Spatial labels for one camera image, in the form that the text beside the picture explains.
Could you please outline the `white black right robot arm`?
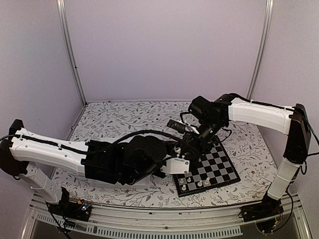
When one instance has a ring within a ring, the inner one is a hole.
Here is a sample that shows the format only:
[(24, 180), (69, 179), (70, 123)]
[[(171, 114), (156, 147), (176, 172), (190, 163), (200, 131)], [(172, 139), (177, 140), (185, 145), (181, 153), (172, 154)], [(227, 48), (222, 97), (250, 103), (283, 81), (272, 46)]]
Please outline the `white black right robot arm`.
[(258, 213), (268, 217), (277, 209), (277, 202), (297, 176), (300, 166), (309, 156), (311, 127), (306, 109), (301, 104), (278, 106), (248, 100), (236, 93), (224, 94), (211, 102), (202, 96), (193, 99), (188, 112), (198, 119), (199, 139), (208, 142), (231, 121), (254, 124), (287, 136), (283, 159), (265, 201), (258, 205)]

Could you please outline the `white plastic tray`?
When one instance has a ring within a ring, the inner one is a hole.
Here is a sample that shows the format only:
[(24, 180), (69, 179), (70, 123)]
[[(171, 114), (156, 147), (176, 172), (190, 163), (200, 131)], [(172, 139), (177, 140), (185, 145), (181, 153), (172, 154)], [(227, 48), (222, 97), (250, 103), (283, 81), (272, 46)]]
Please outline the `white plastic tray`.
[(148, 189), (150, 186), (150, 176), (136, 182), (133, 185), (122, 185), (121, 183), (117, 182), (116, 184), (105, 183), (105, 186), (108, 188), (118, 188), (118, 189)]

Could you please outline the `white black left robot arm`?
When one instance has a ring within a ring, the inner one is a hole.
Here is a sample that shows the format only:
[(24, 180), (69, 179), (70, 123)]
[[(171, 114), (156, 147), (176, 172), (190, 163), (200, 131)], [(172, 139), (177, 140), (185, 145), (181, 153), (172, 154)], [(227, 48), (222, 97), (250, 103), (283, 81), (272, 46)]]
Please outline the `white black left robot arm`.
[(63, 216), (74, 212), (69, 192), (55, 186), (37, 164), (62, 168), (106, 184), (134, 185), (149, 175), (169, 173), (175, 153), (157, 130), (140, 130), (114, 141), (65, 141), (27, 130), (15, 120), (1, 139), (1, 169), (22, 177)]

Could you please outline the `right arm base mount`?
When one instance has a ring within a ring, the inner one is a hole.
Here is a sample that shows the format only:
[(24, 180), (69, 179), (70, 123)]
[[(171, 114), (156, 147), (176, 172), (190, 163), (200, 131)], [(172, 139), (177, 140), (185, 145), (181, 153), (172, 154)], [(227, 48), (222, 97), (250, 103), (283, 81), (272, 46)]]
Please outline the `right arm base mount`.
[(256, 227), (263, 234), (273, 233), (283, 219), (283, 206), (281, 200), (275, 200), (265, 195), (262, 201), (242, 206), (238, 214), (244, 222), (257, 221)]

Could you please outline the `black white chessboard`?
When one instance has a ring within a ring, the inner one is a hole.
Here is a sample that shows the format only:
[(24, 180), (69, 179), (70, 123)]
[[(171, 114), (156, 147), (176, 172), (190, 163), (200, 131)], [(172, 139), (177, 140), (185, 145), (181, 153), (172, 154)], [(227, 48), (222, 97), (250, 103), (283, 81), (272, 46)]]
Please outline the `black white chessboard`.
[[(193, 179), (191, 183), (187, 182), (188, 177)], [(209, 185), (204, 184), (207, 177), (210, 178)], [(183, 184), (179, 183), (181, 178), (184, 179)], [(211, 151), (200, 157), (198, 167), (195, 170), (187, 174), (173, 175), (173, 179), (179, 197), (202, 193), (210, 189), (229, 186), (241, 181), (239, 174), (218, 136), (214, 137), (214, 144)], [(197, 185), (199, 181), (202, 182), (201, 187)], [(181, 189), (183, 185), (186, 185), (185, 191)]]

